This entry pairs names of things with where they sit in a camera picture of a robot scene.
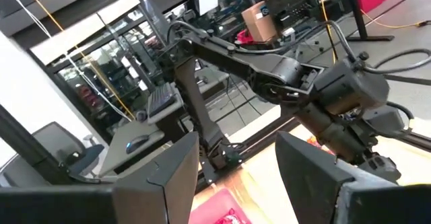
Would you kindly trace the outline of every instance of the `stand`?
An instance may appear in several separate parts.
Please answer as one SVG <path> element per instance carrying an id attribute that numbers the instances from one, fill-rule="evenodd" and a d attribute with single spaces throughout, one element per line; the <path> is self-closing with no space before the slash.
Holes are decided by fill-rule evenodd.
<path id="1" fill-rule="evenodd" d="M 352 6 L 353 15 L 355 17 L 356 26 L 358 27 L 359 36 L 348 36 L 346 39 L 349 42 L 390 42 L 394 36 L 369 36 L 366 32 L 364 18 L 362 17 L 361 9 L 359 8 L 358 0 L 349 0 Z"/>

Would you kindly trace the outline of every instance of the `chair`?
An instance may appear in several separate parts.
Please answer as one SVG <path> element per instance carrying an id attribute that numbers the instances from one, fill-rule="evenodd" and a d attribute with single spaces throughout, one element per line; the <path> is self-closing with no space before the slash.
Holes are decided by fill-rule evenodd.
<path id="1" fill-rule="evenodd" d="M 84 144 L 57 122 L 51 122 L 33 133 L 33 137 L 59 162 L 64 163 L 72 174 L 86 176 L 98 165 L 103 145 L 86 148 Z"/>
<path id="2" fill-rule="evenodd" d="M 50 185 L 27 161 L 16 154 L 0 169 L 0 187 Z"/>

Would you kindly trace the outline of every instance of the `cable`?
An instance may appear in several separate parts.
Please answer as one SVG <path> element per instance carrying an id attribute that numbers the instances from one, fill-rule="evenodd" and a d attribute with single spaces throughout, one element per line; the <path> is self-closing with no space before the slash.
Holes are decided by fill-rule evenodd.
<path id="1" fill-rule="evenodd" d="M 322 4 L 322 10 L 323 10 L 323 17 L 325 18 L 325 21 L 327 22 L 328 21 L 328 17 L 327 17 L 327 14 L 326 14 L 325 1 L 321 0 L 321 4 Z M 328 31 L 328 36 L 329 36 L 329 39 L 330 39 L 331 45 L 332 45 L 333 64 L 335 64 L 335 62 L 336 62 L 336 58 L 335 58 L 336 52 L 335 52 L 335 47 L 333 45 L 332 32 L 331 32 L 331 29 L 330 29 L 330 27 L 328 25 L 326 25 L 326 29 Z"/>
<path id="2" fill-rule="evenodd" d="M 240 92 L 240 94 L 244 97 L 244 99 L 248 102 L 248 104 L 251 106 L 251 108 L 253 108 L 253 110 L 255 110 L 257 112 L 257 114 L 259 114 L 259 116 L 261 116 L 262 114 L 251 104 L 250 100 L 247 99 L 247 97 L 245 97 L 245 95 L 243 94 L 243 92 L 241 91 L 241 89 L 238 87 L 238 85 L 235 83 L 234 79 L 229 75 L 230 80 L 232 80 L 232 83 L 235 85 L 235 87 L 238 89 L 238 91 Z"/>
<path id="3" fill-rule="evenodd" d="M 189 29 L 190 31 L 195 32 L 195 33 L 204 32 L 203 30 L 197 29 L 196 27 L 192 26 L 191 24 L 188 24 L 187 22 L 176 20 L 176 21 L 173 21 L 168 28 L 168 33 L 166 35 L 166 41 L 168 44 L 170 43 L 170 32 L 172 31 L 172 29 L 175 25 L 180 25 L 180 26 L 186 27 L 187 29 Z"/>
<path id="4" fill-rule="evenodd" d="M 210 67 L 208 67 L 208 68 L 209 68 L 209 70 L 211 71 L 212 75 L 217 79 L 217 82 L 218 82 L 218 83 L 221 83 L 220 79 L 219 79 L 219 78 L 217 77 L 217 75 L 214 73 L 213 69 L 212 69 L 212 68 L 210 68 Z M 232 103 L 233 107 L 235 108 L 234 102 L 232 101 L 232 98 L 229 96 L 229 93 L 227 93 L 226 95 L 228 96 L 230 103 Z M 247 124 L 245 124 L 245 121 L 244 121 L 244 119 L 242 118 L 242 116 L 241 116 L 240 112 L 238 111 L 238 109 L 236 109 L 236 113 L 240 116 L 240 119 L 241 119 L 242 123 L 244 124 L 244 126 L 246 126 Z"/>
<path id="5" fill-rule="evenodd" d="M 386 103 L 386 105 L 390 106 L 390 107 L 394 107 L 402 112 L 404 112 L 404 114 L 409 118 L 409 124 L 408 124 L 408 128 L 406 130 L 401 130 L 401 131 L 397 131 L 395 133 L 384 133 L 378 129 L 376 129 L 375 127 L 373 127 L 370 123 L 368 123 L 366 120 L 364 121 L 376 134 L 382 136 L 382 137 L 386 137 L 386 138 L 391 138 L 391 139 L 397 139 L 399 137 L 402 137 L 403 135 L 409 134 L 411 133 L 411 131 L 413 130 L 413 125 L 414 125 L 414 115 L 413 113 L 411 113 L 411 111 L 409 111 L 409 109 L 407 109 L 406 107 L 394 103 L 394 102 L 390 102 L 388 101 Z"/>
<path id="6" fill-rule="evenodd" d="M 408 28 L 408 27 L 413 27 L 413 26 L 415 26 L 415 27 L 419 27 L 420 26 L 420 24 L 422 24 L 422 23 L 424 23 L 425 21 L 422 21 L 422 22 L 417 22 L 417 23 L 414 23 L 414 24 L 410 24 L 410 25 L 403 25 L 403 26 L 388 26 L 388 25 L 385 25 L 385 24 L 382 24 L 382 23 L 380 23 L 380 22 L 378 22 L 377 21 L 377 19 L 372 19 L 369 15 L 367 15 L 367 13 L 365 13 L 365 11 L 363 11 L 362 9 L 361 9 L 361 12 L 368 18 L 368 19 L 370 19 L 372 22 L 374 22 L 374 23 L 376 23 L 376 24 L 378 24 L 378 25 L 380 25 L 380 26 L 383 26 L 383 27 L 386 27 L 386 28 L 392 28 L 392 29 L 401 29 L 401 28 Z"/>
<path id="7" fill-rule="evenodd" d="M 380 66 L 382 66 L 383 64 L 388 63 L 389 61 L 392 61 L 393 59 L 396 59 L 396 58 L 401 57 L 401 56 L 413 54 L 413 53 L 424 53 L 424 54 L 428 55 L 428 58 L 426 58 L 426 59 L 424 59 L 418 63 L 415 63 L 411 66 L 404 67 L 404 68 L 387 69 L 387 70 L 378 70 L 377 69 Z M 383 74 L 389 74 L 389 73 L 400 73 L 400 72 L 410 71 L 413 69 L 417 69 L 419 67 L 423 67 L 423 66 L 427 65 L 428 63 L 431 63 L 431 50 L 428 50 L 425 48 L 418 48 L 418 49 L 411 49 L 411 50 L 406 50 L 403 52 L 398 52 L 397 54 L 394 54 L 390 57 L 387 57 L 387 58 L 383 59 L 381 62 L 377 63 L 375 68 L 365 66 L 363 68 L 363 70 L 367 73 L 374 73 L 374 74 L 383 75 Z"/>
<path id="8" fill-rule="evenodd" d="M 392 28 L 392 29 L 401 29 L 401 28 L 408 28 L 408 27 L 413 27 L 413 26 L 415 26 L 415 27 L 421 27 L 421 26 L 428 25 L 428 23 L 430 23 L 430 21 L 424 20 L 424 21 L 421 21 L 421 22 L 416 22 L 414 24 L 408 24 L 408 25 L 402 25 L 402 26 L 388 26 L 388 25 L 385 25 L 385 24 L 382 24 L 382 23 L 378 22 L 377 18 L 376 19 L 371 18 L 367 13 L 365 13 L 365 11 L 363 9 L 361 9 L 361 12 L 369 20 L 371 20 L 372 22 L 376 23 L 377 25 L 380 25 L 380 26 L 383 26 L 383 27 L 386 27 L 386 28 Z"/>
<path id="9" fill-rule="evenodd" d="M 27 14 L 33 19 L 33 21 L 38 25 L 38 27 L 49 37 L 52 38 L 52 36 L 49 34 L 48 30 L 44 27 L 44 25 L 42 24 L 42 22 L 40 22 L 40 20 L 35 17 L 30 11 L 28 11 L 25 6 L 22 4 L 22 2 L 20 0 L 16 0 L 23 8 L 24 10 L 27 12 Z M 60 24 L 58 23 L 58 21 L 51 15 L 51 13 L 49 13 L 49 11 L 46 9 L 46 7 L 39 1 L 39 0 L 35 0 L 35 2 L 37 2 L 37 4 L 39 4 L 39 6 L 44 10 L 44 12 L 51 18 L 51 20 L 57 25 L 57 27 L 61 30 L 64 31 L 64 29 L 60 26 Z M 87 56 L 84 55 L 82 52 L 79 52 L 82 57 L 83 60 L 86 60 Z M 67 58 L 67 60 L 69 60 L 71 62 L 71 64 L 75 67 L 75 69 L 79 72 L 79 74 L 81 75 L 81 77 L 90 85 L 90 87 L 92 87 L 99 96 L 102 97 L 102 99 L 104 101 L 106 101 L 117 113 L 119 113 L 121 116 L 127 118 L 128 120 L 130 120 L 129 117 L 127 117 L 123 112 L 121 112 L 117 107 L 115 107 L 106 97 L 104 97 L 102 95 L 102 93 L 100 93 L 97 89 L 97 87 L 85 76 L 85 74 L 79 69 L 79 67 L 73 62 L 73 60 L 70 58 L 70 56 L 66 53 L 64 53 L 65 57 Z M 126 107 L 126 105 L 123 103 L 123 101 L 121 101 L 121 99 L 118 97 L 118 95 L 116 94 L 115 90 L 113 90 L 111 88 L 111 86 L 109 86 L 109 84 L 104 80 L 104 78 L 101 76 L 100 72 L 97 70 L 97 68 L 95 68 L 95 66 L 93 66 L 93 64 L 90 63 L 91 68 L 93 68 L 94 72 L 97 74 L 99 80 L 101 80 L 101 82 L 103 82 L 103 84 L 112 92 L 112 94 L 114 95 L 114 97 L 118 100 L 118 102 L 120 103 L 120 105 L 127 111 L 128 114 L 130 114 L 132 116 L 133 119 L 135 119 L 135 116 L 133 115 L 133 113 L 128 109 L 128 107 Z"/>
<path id="10" fill-rule="evenodd" d="M 205 31 L 203 31 L 201 29 L 197 29 L 196 27 L 192 26 L 191 24 L 188 24 L 188 23 L 182 22 L 182 21 L 172 22 L 171 25 L 168 28 L 168 35 L 170 34 L 170 31 L 173 29 L 173 27 L 175 25 L 184 26 L 184 27 L 190 29 L 191 31 L 193 31 L 194 33 L 196 33 L 196 34 L 198 34 L 200 36 L 206 36 L 206 38 L 209 41 L 211 41 L 211 42 L 213 42 L 213 43 L 215 43 L 215 44 L 217 44 L 217 45 L 219 45 L 221 47 L 224 47 L 226 49 L 227 49 L 228 46 L 234 46 L 232 43 L 226 42 L 226 41 L 224 41 L 222 39 L 208 36 L 207 32 L 205 32 Z M 269 49 L 269 50 L 246 50 L 246 49 L 243 49 L 243 48 L 237 48 L 237 49 L 235 49 L 235 52 L 241 53 L 241 54 L 257 54 L 257 55 L 260 55 L 260 54 L 279 53 L 279 52 L 287 51 L 287 50 L 291 49 L 292 47 L 294 47 L 295 45 L 301 43 L 304 39 L 306 39 L 308 36 L 310 36 L 311 34 L 313 34 L 315 31 L 323 29 L 323 27 L 325 25 L 331 25 L 334 28 L 334 30 L 337 33 L 337 36 L 339 38 L 339 41 L 340 41 L 341 45 L 343 46 L 343 49 L 347 53 L 347 56 L 348 56 L 349 60 L 351 62 L 354 62 L 355 59 L 356 59 L 355 58 L 355 54 L 353 53 L 353 50 L 350 48 L 347 40 L 345 39 L 345 36 L 344 36 L 343 32 L 341 31 L 341 28 L 338 26 L 337 23 L 335 23 L 334 21 L 331 21 L 331 20 L 329 20 L 327 22 L 321 22 L 321 23 L 319 23 L 318 26 L 315 26 L 314 28 L 312 28 L 308 32 L 303 33 L 303 35 L 301 35 L 295 41 L 287 43 L 286 45 L 283 45 L 283 46 L 281 46 L 279 48 Z"/>

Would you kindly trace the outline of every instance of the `white wall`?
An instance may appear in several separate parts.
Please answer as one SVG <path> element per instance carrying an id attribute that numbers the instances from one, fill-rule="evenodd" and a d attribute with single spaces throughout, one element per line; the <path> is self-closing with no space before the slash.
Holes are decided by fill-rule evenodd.
<path id="1" fill-rule="evenodd" d="M 30 133 L 56 121 L 82 139 L 90 134 L 54 83 L 15 42 L 0 33 L 0 104 Z M 15 151 L 0 139 L 0 166 Z"/>

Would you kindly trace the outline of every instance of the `glass wall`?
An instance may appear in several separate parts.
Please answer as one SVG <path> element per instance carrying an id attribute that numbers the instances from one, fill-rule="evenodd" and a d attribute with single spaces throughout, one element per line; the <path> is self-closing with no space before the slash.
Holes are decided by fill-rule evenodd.
<path id="1" fill-rule="evenodd" d="M 248 5 L 244 0 L 219 0 L 219 6 L 192 23 L 204 29 L 214 29 L 224 39 L 235 38 L 244 29 L 241 12 Z M 171 22 L 182 17 L 188 10 L 186 4 L 179 5 L 165 14 Z M 157 63 L 163 44 L 153 32 L 138 7 L 129 10 L 117 20 L 106 24 L 104 30 L 91 35 L 79 43 L 78 49 L 69 54 L 80 71 L 96 86 L 109 102 L 122 112 L 132 113 L 145 110 L 150 94 L 149 85 L 143 83 L 132 67 L 136 62 L 149 77 L 152 86 L 162 85 L 163 73 Z M 195 72 L 195 80 L 205 99 L 209 115 L 222 131 L 232 135 L 274 105 L 261 101 L 242 80 L 219 70 L 215 65 L 199 61 L 201 66 Z M 64 58 L 58 58 L 48 65 L 51 71 L 63 80 L 88 109 L 89 116 L 99 128 L 111 136 L 126 120 L 115 112 L 79 75 L 79 72 Z M 175 115 L 192 130 L 187 113 L 181 108 Z"/>

